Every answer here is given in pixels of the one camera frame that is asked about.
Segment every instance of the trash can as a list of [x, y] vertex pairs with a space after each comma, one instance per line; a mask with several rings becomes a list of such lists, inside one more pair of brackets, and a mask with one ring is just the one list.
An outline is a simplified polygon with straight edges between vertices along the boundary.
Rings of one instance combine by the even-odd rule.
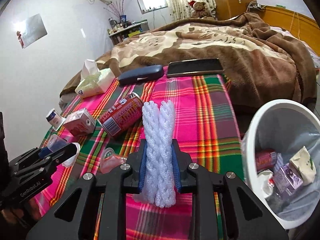
[[[290, 203], [275, 214], [263, 197], [258, 182], [255, 152], [272, 148], [282, 154], [284, 164], [306, 146], [316, 167], [313, 183], [302, 186], [290, 198]], [[303, 105], [286, 99], [277, 99], [263, 105], [254, 115], [241, 143], [244, 175], [247, 185], [276, 217], [284, 229], [304, 223], [320, 199], [320, 122]]]

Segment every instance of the brown blanket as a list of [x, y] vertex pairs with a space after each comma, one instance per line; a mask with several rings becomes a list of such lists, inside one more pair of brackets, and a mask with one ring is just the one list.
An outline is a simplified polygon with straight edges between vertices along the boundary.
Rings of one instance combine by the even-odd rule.
[[[284, 98], [303, 104], [316, 98], [316, 72], [306, 47], [270, 30], [257, 14], [236, 20], [185, 19], [134, 36], [97, 59], [115, 76], [148, 65], [219, 58], [229, 78], [237, 112], [254, 113], [268, 101]], [[78, 73], [60, 95], [74, 92]]]

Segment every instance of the metal screw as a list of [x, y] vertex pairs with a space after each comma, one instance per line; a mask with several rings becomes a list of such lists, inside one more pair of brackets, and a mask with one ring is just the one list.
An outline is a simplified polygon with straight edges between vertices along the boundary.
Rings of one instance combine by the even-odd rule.
[[228, 171], [227, 172], [227, 177], [229, 179], [234, 179], [236, 177], [236, 174], [234, 172], [232, 172], [232, 171]]
[[190, 163], [189, 167], [190, 167], [190, 169], [196, 170], [199, 168], [199, 164], [198, 163]]
[[84, 178], [85, 180], [92, 179], [92, 177], [93, 177], [92, 173], [89, 173], [89, 172], [83, 175], [83, 178]]
[[128, 164], [128, 163], [121, 164], [120, 168], [121, 168], [121, 170], [126, 171], [126, 170], [130, 169], [130, 164]]

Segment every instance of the stuffed animal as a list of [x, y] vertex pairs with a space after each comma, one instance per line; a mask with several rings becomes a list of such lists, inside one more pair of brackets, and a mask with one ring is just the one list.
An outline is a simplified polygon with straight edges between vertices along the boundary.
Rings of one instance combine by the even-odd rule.
[[196, 2], [191, 1], [189, 2], [189, 5], [195, 10], [191, 16], [191, 18], [202, 18], [202, 17], [212, 17], [211, 12], [206, 9], [206, 3], [205, 2]]

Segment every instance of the red hat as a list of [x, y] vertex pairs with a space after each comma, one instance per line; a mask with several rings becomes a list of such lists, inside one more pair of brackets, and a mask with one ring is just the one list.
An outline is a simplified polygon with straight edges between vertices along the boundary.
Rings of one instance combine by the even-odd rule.
[[193, 8], [193, 5], [196, 3], [196, 1], [192, 0], [190, 2], [188, 2], [188, 4]]

